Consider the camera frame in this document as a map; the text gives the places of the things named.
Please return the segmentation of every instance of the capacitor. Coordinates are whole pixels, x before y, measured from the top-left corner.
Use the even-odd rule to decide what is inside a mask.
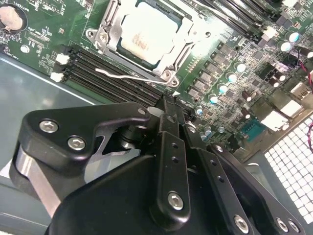
[[[222,94],[224,94],[228,91],[228,87],[224,83],[218,84],[217,88],[219,89],[220,93],[222,93]]]
[[[289,42],[295,43],[300,39],[300,34],[297,32],[288,32],[285,35],[285,39]]]
[[[215,94],[209,94],[208,99],[211,104],[216,104],[217,102],[219,102],[219,99],[217,98]]]
[[[245,119],[249,119],[251,117],[249,111],[246,108],[242,108],[241,113],[245,117]]]
[[[269,81],[268,81],[268,83],[270,83],[273,87],[278,87],[279,86],[279,82],[278,82],[278,80],[276,79],[276,78],[274,78],[274,77],[272,77]]]
[[[244,72],[246,70],[246,65],[242,62],[237,62],[235,63],[234,68],[238,72]]]
[[[200,133],[200,137],[201,137],[201,140],[205,141],[206,140],[206,135],[204,132],[201,132]]]
[[[290,42],[285,42],[285,41],[279,41],[277,43],[277,47],[281,50],[281,51],[289,51],[291,49],[291,44]]]
[[[222,134],[225,132],[225,128],[223,126],[220,126],[219,128],[217,128],[217,131]]]
[[[243,91],[241,93],[241,96],[247,101],[247,102],[250,102],[252,101],[252,97],[250,96],[250,94],[246,91]]]
[[[211,128],[210,126],[206,126],[206,127],[204,128],[204,133],[205,133],[206,136],[211,136],[211,134],[212,134],[212,128]]]
[[[280,71],[277,71],[276,74],[274,75],[274,77],[281,82],[286,80],[286,76],[283,75]]]
[[[296,47],[296,49],[299,51],[300,55],[304,55],[307,58],[313,57],[313,52],[305,47]]]
[[[195,109],[196,109],[196,114],[198,114],[199,116],[203,114],[203,109],[201,105],[198,105]]]
[[[226,77],[230,83],[235,83],[237,81],[237,75],[232,72],[229,72]]]

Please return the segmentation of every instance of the red wire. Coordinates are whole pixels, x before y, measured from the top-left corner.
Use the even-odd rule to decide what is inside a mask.
[[[308,72],[308,69],[304,66],[302,62],[300,62],[301,68],[308,74],[309,84],[312,87],[312,76],[311,73]]]

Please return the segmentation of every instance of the screw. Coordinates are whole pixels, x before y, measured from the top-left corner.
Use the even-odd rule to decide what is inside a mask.
[[[277,218],[277,223],[279,225],[279,227],[284,231],[284,232],[288,232],[288,227],[287,225],[280,219],[280,218]]]
[[[219,152],[223,153],[223,148],[222,148],[222,147],[220,147],[219,145],[216,145],[215,147],[216,147],[216,149],[217,149]]]
[[[243,232],[244,234],[249,233],[248,224],[245,222],[244,219],[241,218],[241,216],[236,215],[234,217],[234,221],[235,221],[236,226],[238,227],[238,229],[240,229],[241,232]]]
[[[76,151],[83,150],[86,147],[86,144],[83,141],[83,139],[79,137],[72,137],[67,141],[67,143],[71,149],[74,149]]]
[[[195,133],[195,132],[196,132],[196,129],[193,128],[192,126],[189,126],[188,129],[189,129],[189,131],[191,131],[192,133]]]
[[[171,192],[168,195],[168,202],[177,211],[180,211],[184,207],[184,202],[182,198],[174,192]]]
[[[88,31],[88,32],[87,32],[87,36],[88,36],[89,38],[92,38],[92,37],[93,37],[93,32],[92,32],[92,31]]]
[[[102,43],[107,43],[108,42],[108,35],[107,35],[107,33],[100,33],[100,40],[101,40],[101,42]]]
[[[288,220],[288,223],[290,224],[290,226],[297,232],[300,232],[300,229],[298,228],[298,226],[296,226],[296,224],[292,221],[292,220]]]
[[[172,76],[171,71],[169,71],[169,70],[165,70],[165,71],[164,71],[163,77],[164,77],[165,79],[169,79],[171,76]]]
[[[144,110],[142,110],[142,109],[138,109],[138,112],[139,112],[140,114],[142,114],[142,115],[146,115],[146,112],[145,112]]]
[[[42,131],[47,132],[47,133],[54,133],[56,132],[59,127],[58,124],[56,124],[53,121],[42,121],[41,123],[39,123],[39,127]]]

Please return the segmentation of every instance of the perforated metal panel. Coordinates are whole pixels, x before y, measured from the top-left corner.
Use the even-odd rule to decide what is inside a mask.
[[[313,153],[308,126],[313,115],[271,148],[265,157],[305,221],[313,223]]]

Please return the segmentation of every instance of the green circuit board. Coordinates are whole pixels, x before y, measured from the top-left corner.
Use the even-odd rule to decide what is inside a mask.
[[[269,83],[258,77],[258,74],[264,69],[266,64],[275,61],[281,61],[286,58],[287,54],[281,52],[278,47],[264,47],[260,49],[251,40],[246,39],[231,27],[224,24],[221,20],[213,16],[207,9],[198,6],[192,0],[185,0],[203,15],[208,27],[211,29],[211,36],[195,45],[191,54],[188,56],[180,70],[178,78],[180,85],[175,88],[153,85],[159,90],[178,92],[180,99],[190,107],[201,105],[204,114],[200,117],[201,123],[198,128],[202,130],[205,126],[212,127],[211,139],[207,141],[226,142],[234,133],[238,135],[242,128],[251,120],[246,120],[240,113],[243,105],[248,108],[261,97],[267,97],[275,89],[284,89],[281,84],[279,88],[274,88]],[[279,33],[273,40],[275,43],[284,40],[286,33],[293,31],[300,33],[300,40],[297,43],[304,47],[311,48],[313,33],[312,12],[313,0],[300,0],[300,10],[283,7],[282,11],[292,21],[289,29],[276,26],[271,22],[267,25],[272,26]],[[18,34],[8,34],[0,31],[0,43],[5,44],[5,53],[22,63],[46,74],[50,75],[55,66],[56,56],[59,46],[79,45],[82,48],[97,54],[97,50],[85,36],[86,29],[98,28],[104,12],[109,4],[109,0],[0,0],[0,3],[11,3],[20,7],[27,15],[28,27],[25,31]],[[220,53],[219,47],[222,44],[232,49],[230,55],[225,59],[229,62],[227,65],[216,63],[212,55]],[[257,58],[255,54],[260,52],[261,57]],[[129,68],[121,65],[110,58],[101,55],[105,60],[114,63],[126,72],[131,72]],[[234,64],[237,62],[245,63],[247,70],[239,73],[235,70]],[[189,91],[195,81],[205,70],[208,63],[214,64],[221,72],[214,75],[214,81],[208,83],[208,88],[204,89],[198,97],[191,96]],[[238,80],[231,84],[226,79],[226,74],[233,72],[237,75]],[[296,71],[289,71],[288,79],[293,77]],[[230,92],[222,95],[217,85],[225,83]],[[109,102],[106,98],[98,94],[91,93],[83,87],[72,81],[67,83],[69,86],[88,94],[89,96],[103,102]],[[241,97],[242,91],[255,92],[255,97],[249,103]],[[210,104],[209,94],[215,94],[219,98],[218,104]],[[219,127],[225,129],[224,133],[219,133]]]

